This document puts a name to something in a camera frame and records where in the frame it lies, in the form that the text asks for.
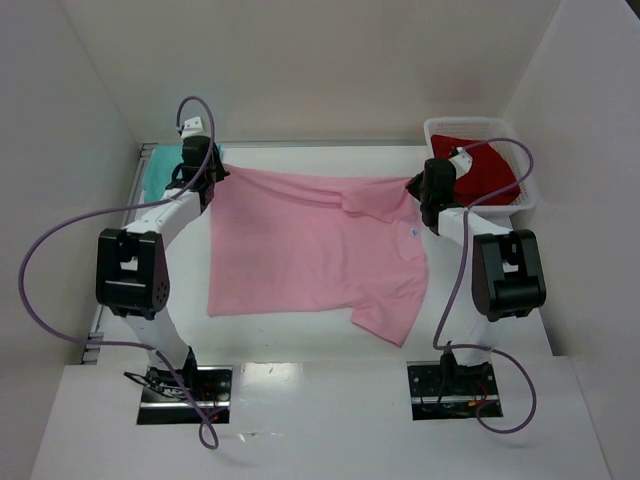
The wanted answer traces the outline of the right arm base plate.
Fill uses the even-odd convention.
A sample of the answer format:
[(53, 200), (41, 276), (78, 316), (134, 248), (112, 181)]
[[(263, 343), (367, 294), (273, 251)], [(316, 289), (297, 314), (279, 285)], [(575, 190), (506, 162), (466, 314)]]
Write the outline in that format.
[(490, 363), (459, 366), (448, 378), (439, 362), (408, 363), (407, 375), (414, 421), (473, 419), (503, 416)]

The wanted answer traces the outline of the pink t shirt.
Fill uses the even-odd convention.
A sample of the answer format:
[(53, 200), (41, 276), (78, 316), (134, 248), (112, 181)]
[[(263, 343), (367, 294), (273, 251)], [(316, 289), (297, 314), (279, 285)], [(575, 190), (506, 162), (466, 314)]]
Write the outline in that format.
[(210, 209), (210, 316), (348, 308), (404, 344), (428, 286), (407, 178), (229, 172)]

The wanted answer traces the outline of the teal folded t shirt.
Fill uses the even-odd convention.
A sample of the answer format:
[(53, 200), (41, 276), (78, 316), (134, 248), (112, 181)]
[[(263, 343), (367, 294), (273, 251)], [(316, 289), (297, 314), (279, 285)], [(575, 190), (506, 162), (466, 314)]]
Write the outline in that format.
[[(216, 144), (207, 137), (186, 139), (182, 145), (156, 146), (143, 176), (143, 201), (152, 204), (172, 198), (177, 192), (197, 192), (197, 181), (205, 171)], [(206, 206), (210, 200), (201, 200)]]

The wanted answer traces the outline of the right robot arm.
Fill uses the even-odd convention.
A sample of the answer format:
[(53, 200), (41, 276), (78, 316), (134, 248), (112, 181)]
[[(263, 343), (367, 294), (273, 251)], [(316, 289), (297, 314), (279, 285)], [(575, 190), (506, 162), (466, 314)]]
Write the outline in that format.
[(523, 318), (541, 307), (547, 297), (535, 234), (501, 227), (454, 200), (454, 186), (470, 170), (471, 158), (432, 158), (406, 186), (420, 203), (423, 224), (437, 236), (462, 248), (461, 267), (454, 282), (458, 292), (467, 268), (476, 308), (476, 321), (463, 340), (443, 350), (448, 375), (477, 372), (489, 363), (498, 345), (505, 318)]

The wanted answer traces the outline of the white plastic basket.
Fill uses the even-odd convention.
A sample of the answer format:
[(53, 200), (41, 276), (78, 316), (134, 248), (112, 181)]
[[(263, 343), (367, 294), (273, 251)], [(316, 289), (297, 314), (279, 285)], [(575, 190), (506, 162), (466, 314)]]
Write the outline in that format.
[(432, 135), (477, 140), (477, 143), (466, 147), (471, 149), (482, 145), (493, 147), (509, 164), (516, 180), (521, 181), (510, 190), (473, 207), (472, 211), (476, 214), (482, 217), (510, 216), (517, 211), (529, 210), (535, 206), (537, 188), (533, 175), (528, 172), (530, 166), (528, 155), (517, 145), (496, 140), (498, 137), (516, 138), (511, 126), (503, 120), (490, 117), (431, 118), (424, 123), (424, 133), (431, 158), (436, 158), (430, 140)]

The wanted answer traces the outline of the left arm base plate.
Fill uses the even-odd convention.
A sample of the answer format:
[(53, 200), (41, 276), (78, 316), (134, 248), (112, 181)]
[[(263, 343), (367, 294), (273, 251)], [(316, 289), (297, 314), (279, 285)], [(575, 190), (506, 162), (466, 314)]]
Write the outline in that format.
[[(124, 375), (142, 387), (138, 425), (198, 424), (200, 417), (183, 390), (168, 372), (149, 368), (144, 375)], [(228, 424), (231, 409), (233, 370), (231, 366), (201, 366), (192, 385), (193, 399), (213, 424)]]

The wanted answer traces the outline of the red t shirt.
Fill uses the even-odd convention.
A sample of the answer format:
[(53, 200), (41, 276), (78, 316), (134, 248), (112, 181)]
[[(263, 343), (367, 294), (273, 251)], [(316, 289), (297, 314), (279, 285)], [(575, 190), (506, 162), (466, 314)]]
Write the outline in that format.
[[(477, 143), (477, 140), (444, 135), (432, 135), (430, 140), (436, 158), (448, 158), (454, 149)], [(472, 148), (470, 155), (473, 159), (470, 171), (459, 178), (454, 186), (454, 199), (457, 202), (467, 206), (516, 181), (509, 164), (493, 147), (482, 145)]]

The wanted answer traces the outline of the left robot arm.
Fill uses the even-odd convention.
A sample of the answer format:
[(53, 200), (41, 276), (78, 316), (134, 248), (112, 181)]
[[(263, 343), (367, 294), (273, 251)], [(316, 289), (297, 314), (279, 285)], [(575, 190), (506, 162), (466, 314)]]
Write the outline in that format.
[(124, 319), (148, 345), (148, 386), (179, 386), (170, 373), (175, 369), (185, 387), (197, 386), (197, 361), (180, 337), (166, 304), (170, 295), (166, 247), (207, 209), (215, 184), (229, 173), (218, 147), (206, 134), (183, 139), (182, 162), (173, 170), (164, 204), (147, 210), (125, 228), (105, 229), (98, 239), (96, 297)]

